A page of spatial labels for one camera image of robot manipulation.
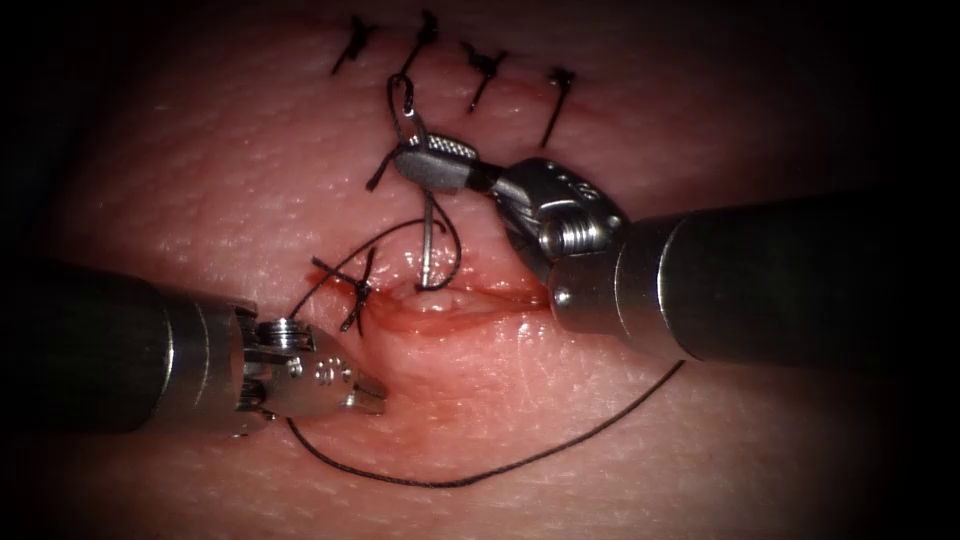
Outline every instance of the dark vignette background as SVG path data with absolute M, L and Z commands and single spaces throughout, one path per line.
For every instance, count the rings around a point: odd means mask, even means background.
M 869 111 L 873 136 L 867 142 L 867 154 L 877 160 L 877 170 L 889 172 L 886 180 L 902 181 L 895 156 L 900 155 L 901 142 L 897 104 L 904 102 L 905 96 L 899 92 L 903 84 L 898 81 L 903 76 L 901 66 L 910 62 L 910 51 L 904 46 L 909 40 L 905 39 L 906 22 L 900 19 L 901 13 L 884 12 L 877 5 L 861 8 L 836 3 L 803 3 L 802 8 L 757 3 L 729 9 L 751 10 L 769 18 L 771 33 L 789 27 L 792 35 L 806 35 L 817 43 L 821 52 L 837 51 L 850 58 L 851 80 L 859 86 Z M 142 71 L 138 58 L 177 27 L 212 12 L 209 3 L 183 0 L 94 0 L 67 6 L 34 3 L 5 8 L 0 49 L 5 74 L 0 101 L 0 216 L 3 230 L 12 238 L 6 249 L 10 255 L 7 265 L 17 264 L 18 257 L 36 247 L 31 244 L 35 240 L 30 231 L 42 219 L 42 209 L 62 179 L 82 158 L 85 140 L 100 119 L 109 115 L 114 100 L 123 96 L 127 82 Z M 891 286 L 896 289 L 899 284 Z M 891 305 L 891 312 L 900 309 L 896 302 Z M 4 329 L 6 340 L 14 333 L 14 329 Z M 7 361 L 25 361 L 17 355 L 18 350 L 14 341 Z M 851 537 L 956 533 L 952 519 L 955 497 L 947 495 L 956 485 L 955 467 L 940 443 L 952 435 L 952 418 L 947 415 L 953 407 L 942 383 L 927 382 L 927 373 L 914 367 L 920 365 L 918 360 L 905 358 L 904 370 L 898 374 L 904 393 L 897 400 L 901 406 L 889 411 L 888 425 L 896 432 L 890 440 L 900 444 L 877 449 L 889 456 L 889 471 L 870 486 L 875 494 L 872 499 L 849 509 L 850 523 L 844 528 Z M 14 403 L 11 413 L 21 406 L 29 403 Z M 45 439 L 24 444 L 12 438 L 0 452 L 9 498 L 3 505 L 2 523 L 17 537 L 77 537 L 77 531 L 58 527 L 57 513 L 69 509 L 44 503 L 45 489 L 57 485 L 49 481 L 49 475 L 55 474 L 51 471 L 56 470 L 50 464 L 69 453 L 69 447 Z

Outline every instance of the black suture thread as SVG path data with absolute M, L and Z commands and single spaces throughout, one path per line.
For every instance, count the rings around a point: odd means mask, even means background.
M 360 279 L 354 279 L 339 270 L 334 269 L 332 266 L 321 261 L 317 257 L 313 257 L 312 262 L 314 266 L 324 270 L 330 274 L 333 274 L 336 278 L 341 279 L 350 285 L 353 286 L 354 301 L 353 309 L 350 310 L 350 313 L 347 314 L 346 318 L 340 323 L 340 331 L 346 332 L 353 326 L 353 323 L 357 323 L 357 332 L 360 334 L 360 337 L 363 337 L 363 324 L 362 318 L 360 318 L 360 311 L 367 303 L 367 298 L 370 296 L 370 293 L 373 289 L 370 287 L 370 272 L 373 269 L 373 258 L 377 252 L 376 246 L 370 248 L 367 251 L 367 263 L 364 266 L 363 276 Z
M 400 150 L 401 147 L 396 146 L 383 158 L 383 161 L 380 162 L 380 166 L 377 167 L 376 172 L 373 173 L 373 176 L 370 177 L 370 180 L 367 180 L 367 191 L 373 191 L 377 189 L 377 186 L 380 185 L 380 179 L 383 178 L 383 173 L 387 171 L 387 164 L 389 164 L 393 158 L 397 157 L 397 154 L 400 153 Z
M 333 69 L 330 70 L 331 77 L 336 75 L 337 71 L 340 70 L 340 66 L 343 65 L 344 59 L 357 59 L 357 56 L 360 55 L 360 51 L 367 46 L 367 41 L 370 37 L 370 34 L 378 28 L 376 25 L 364 25 L 363 21 L 361 21 L 360 17 L 357 15 L 350 17 L 350 24 L 353 26 L 353 34 L 350 35 L 350 41 L 347 42 L 346 48 L 343 49 L 342 53 L 340 53 L 340 57 L 337 58 L 337 62 L 333 65 Z
M 423 223 L 423 218 L 411 219 L 411 220 L 409 220 L 409 221 L 404 221 L 403 223 L 398 223 L 398 224 L 394 225 L 393 227 L 390 227 L 389 229 L 387 229 L 387 230 L 385 230 L 385 231 L 377 234 L 376 236 L 374 236 L 374 237 L 371 238 L 370 240 L 367 240 L 366 242 L 364 242 L 362 246 L 360 246 L 360 247 L 358 247 L 357 249 L 353 250 L 353 252 L 352 252 L 350 255 L 347 255 L 342 261 L 340 261 L 339 264 L 337 264 L 336 266 L 334 266 L 333 269 L 339 272 L 344 266 L 347 265 L 347 263 L 349 263 L 350 261 L 352 261 L 354 257 L 356 257 L 357 255 L 363 253 L 363 251 L 364 251 L 365 249 L 373 246 L 374 244 L 376 244 L 377 242 L 379 242 L 379 241 L 380 241 L 382 238 L 384 238 L 385 236 L 391 235 L 391 234 L 399 231 L 400 229 L 402 229 L 402 228 L 404 228 L 404 227 L 410 227 L 410 226 L 416 225 L 416 224 L 418 224 L 418 223 Z M 443 223 L 435 222 L 435 224 L 437 225 L 437 228 L 440 229 L 440 232 L 441 232 L 441 233 L 447 234 L 447 228 L 444 227 Z M 317 290 L 318 290 L 324 283 L 326 283 L 327 280 L 330 279 L 331 277 L 333 277 L 333 274 L 332 274 L 331 272 L 327 272 L 326 275 L 324 275 L 322 278 L 320 278 L 320 281 L 316 282 L 312 287 L 310 287 L 310 290 L 307 291 L 307 294 L 303 295 L 303 298 L 301 298 L 300 301 L 297 302 L 297 305 L 295 305 L 295 306 L 293 307 L 293 309 L 290 310 L 290 315 L 288 315 L 287 318 L 288 318 L 288 319 L 292 319 L 292 318 L 296 317 L 296 316 L 297 316 L 297 313 L 299 313 L 300 310 L 303 309 L 303 306 L 306 305 L 307 300 L 310 300 L 310 297 L 313 296 L 314 293 L 316 293 Z
M 437 40 L 439 35 L 439 30 L 437 28 L 437 16 L 433 13 L 430 13 L 427 10 L 422 10 L 420 12 L 423 17 L 423 26 L 420 27 L 420 31 L 417 32 L 417 44 L 413 46 L 413 50 L 410 51 L 410 55 L 407 56 L 407 61 L 403 63 L 403 67 L 400 68 L 401 74 L 406 74 L 407 70 L 410 69 L 410 64 L 413 63 L 413 59 L 417 57 L 417 53 L 420 52 L 420 49 L 424 45 L 429 45 Z
M 557 446 L 554 446 L 553 448 L 549 448 L 549 449 L 547 449 L 547 450 L 545 450 L 545 451 L 543 451 L 543 452 L 540 452 L 540 453 L 538 453 L 538 454 L 534 454 L 534 455 L 532 455 L 532 456 L 530 456 L 530 457 L 521 459 L 521 460 L 519 460 L 519 461 L 515 461 L 515 462 L 510 463 L 510 464 L 508 464 L 508 465 L 503 465 L 503 466 L 501 466 L 501 467 L 497 467 L 496 469 L 491 469 L 491 470 L 489 470 L 489 471 L 482 472 L 482 473 L 480 473 L 480 474 L 474 474 L 474 475 L 471 475 L 471 476 L 466 476 L 466 477 L 463 477 L 463 478 L 460 478 L 460 479 L 457 479 L 457 480 L 447 480 L 447 481 L 442 481 L 442 482 L 422 482 L 422 481 L 419 481 L 419 480 L 410 480 L 410 479 L 407 479 L 407 478 L 397 478 L 397 477 L 395 477 L 395 476 L 387 476 L 387 475 L 385 475 L 385 474 L 378 474 L 378 473 L 374 473 L 374 472 L 364 471 L 364 470 L 361 470 L 361 469 L 357 469 L 357 468 L 355 468 L 355 467 L 351 467 L 351 466 L 349 466 L 349 465 L 344 465 L 343 463 L 340 463 L 339 461 L 336 461 L 336 460 L 334 460 L 334 459 L 326 456 L 325 454 L 323 454 L 323 453 L 320 452 L 319 450 L 317 450 L 317 448 L 316 448 L 315 446 L 313 446 L 313 445 L 310 443 L 310 441 L 307 440 L 306 437 L 304 437 L 303 433 L 300 432 L 300 430 L 297 428 L 297 425 L 293 422 L 293 419 L 287 418 L 287 424 L 289 424 L 289 426 L 290 426 L 290 431 L 292 431 L 292 432 L 293 432 L 293 435 L 297 438 L 298 441 L 300 441 L 300 444 L 302 444 L 302 445 L 304 446 L 304 448 L 307 449 L 307 451 L 309 451 L 311 454 L 313 454 L 314 457 L 316 457 L 316 458 L 319 459 L 320 461 L 326 463 L 327 465 L 330 465 L 331 467 L 333 467 L 333 468 L 335 468 L 335 469 L 339 469 L 339 470 L 341 470 L 341 471 L 343 471 L 343 472 L 345 472 L 345 473 L 353 474 L 353 475 L 360 476 L 360 477 L 363 477 L 363 478 L 369 478 L 369 479 L 371 479 L 371 480 L 379 480 L 379 481 L 381 481 L 381 482 L 387 482 L 387 483 L 389 483 L 389 484 L 399 484 L 399 485 L 401 485 L 401 486 L 422 487 L 422 488 L 429 488 L 429 489 L 450 489 L 450 488 L 466 487 L 466 486 L 469 486 L 469 485 L 472 485 L 472 484 L 476 484 L 477 482 L 479 482 L 479 481 L 481 481 L 481 480 L 486 480 L 487 478 L 490 478 L 490 477 L 492 477 L 492 476 L 497 476 L 497 475 L 500 475 L 500 474 L 504 474 L 504 473 L 510 472 L 510 471 L 512 471 L 512 470 L 514 470 L 514 469 L 518 469 L 518 468 L 520 468 L 520 467 L 523 467 L 524 465 L 529 465 L 529 464 L 531 464 L 531 463 L 533 463 L 533 462 L 535 462 L 535 461 L 541 460 L 541 459 L 543 459 L 543 458 L 545 458 L 545 457 L 551 456 L 551 455 L 553 455 L 553 454 L 556 454 L 556 453 L 558 453 L 558 452 L 562 452 L 562 451 L 564 451 L 564 450 L 566 450 L 566 449 L 568 449 L 568 448 L 571 448 L 571 447 L 573 447 L 573 446 L 576 446 L 576 445 L 578 445 L 578 444 L 580 444 L 580 443 L 582 443 L 582 442 L 584 442 L 584 441 L 586 441 L 586 440 L 588 440 L 588 439 L 590 439 L 590 438 L 598 435 L 600 432 L 602 432 L 603 430 L 605 430 L 605 429 L 607 429 L 608 427 L 612 426 L 613 424 L 617 423 L 618 421 L 620 421 L 621 419 L 623 419 L 623 417 L 625 417 L 626 415 L 630 414 L 634 409 L 636 409 L 637 407 L 639 407 L 640 405 L 642 405 L 643 402 L 646 401 L 651 395 L 653 395 L 654 392 L 656 392 L 657 390 L 659 390 L 661 386 L 663 386 L 668 380 L 670 380 L 670 378 L 673 377 L 673 375 L 676 374 L 677 371 L 680 370 L 680 368 L 683 366 L 683 364 L 684 364 L 684 361 L 683 361 L 683 360 L 678 360 L 675 364 L 673 364 L 673 366 L 670 367 L 669 370 L 667 370 L 666 373 L 663 374 L 662 377 L 660 377 L 660 378 L 657 380 L 657 382 L 653 383 L 653 385 L 652 385 L 650 388 L 648 388 L 643 394 L 641 394 L 640 397 L 638 397 L 638 398 L 635 399 L 632 403 L 630 403 L 629 405 L 627 405 L 627 407 L 624 408 L 622 411 L 620 411 L 620 412 L 618 412 L 617 414 L 613 415 L 612 417 L 608 418 L 607 420 L 605 420 L 605 421 L 602 422 L 601 424 L 597 425 L 597 426 L 594 427 L 593 429 L 587 431 L 586 433 L 583 433 L 583 434 L 581 434 L 581 435 L 578 435 L 577 437 L 574 437 L 573 439 L 570 439 L 570 440 L 567 441 L 567 442 L 561 443 L 561 444 L 559 444 L 559 445 L 557 445 Z
M 447 274 L 447 277 L 443 278 L 443 281 L 437 283 L 436 285 L 427 285 L 426 287 L 417 283 L 414 285 L 414 288 L 418 291 L 439 291 L 440 289 L 450 285 L 450 283 L 453 281 L 453 278 L 456 277 L 457 272 L 460 270 L 460 263 L 463 261 L 463 245 L 460 243 L 460 234 L 457 233 L 457 228 L 454 227 L 453 222 L 450 221 L 450 216 L 448 216 L 440 204 L 437 203 L 437 200 L 433 197 L 433 193 L 424 189 L 423 196 L 426 199 L 425 204 L 432 204 L 433 207 L 436 208 L 437 213 L 440 214 L 440 218 L 450 229 L 450 237 L 453 238 L 453 249 L 456 256 L 453 259 L 453 267 L 450 269 L 450 273 Z
M 567 93 L 570 92 L 570 86 L 573 84 L 573 79 L 577 76 L 576 73 L 572 71 L 567 71 L 562 67 L 555 67 L 550 72 L 550 75 L 547 76 L 550 79 L 550 84 L 553 84 L 560 88 L 560 96 L 557 98 L 557 106 L 553 109 L 553 114 L 550 116 L 550 122 L 547 123 L 547 131 L 543 134 L 543 139 L 540 140 L 540 148 L 547 147 L 547 140 L 550 139 L 550 134 L 553 132 L 553 126 L 557 123 L 557 117 L 560 116 L 560 108 L 563 106 L 563 102 L 567 99 Z

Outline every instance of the skin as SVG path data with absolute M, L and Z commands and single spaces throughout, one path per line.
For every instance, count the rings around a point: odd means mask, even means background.
M 335 263 L 418 217 L 417 189 L 392 168 L 377 191 L 363 189 L 396 143 L 385 81 L 420 24 L 420 4 L 386 4 L 210 10 L 183 26 L 104 119 L 38 232 L 48 253 L 249 298 L 272 318 L 320 277 L 311 255 Z M 790 25 L 679 8 L 487 4 L 435 9 L 441 39 L 409 73 L 428 129 L 470 141 L 485 160 L 557 159 L 633 219 L 869 176 L 856 159 L 868 111 L 849 60 L 791 48 L 791 28 L 807 34 Z M 382 28 L 331 78 L 354 12 Z M 511 53 L 472 115 L 482 76 L 461 39 Z M 541 150 L 554 64 L 578 78 Z M 828 169 L 860 174 L 838 181 Z M 490 201 L 439 201 L 464 244 L 452 287 L 414 292 L 413 228 L 379 245 L 364 338 L 337 331 L 353 302 L 344 284 L 302 312 L 391 392 L 381 417 L 303 419 L 322 451 L 384 474 L 458 478 L 586 431 L 669 368 L 613 338 L 564 332 Z M 435 238 L 439 276 L 453 251 Z M 281 422 L 243 440 L 69 438 L 57 441 L 71 451 L 47 469 L 45 504 L 66 530 L 98 538 L 835 536 L 874 510 L 889 391 L 869 378 L 688 365 L 586 444 L 457 490 L 333 470 Z

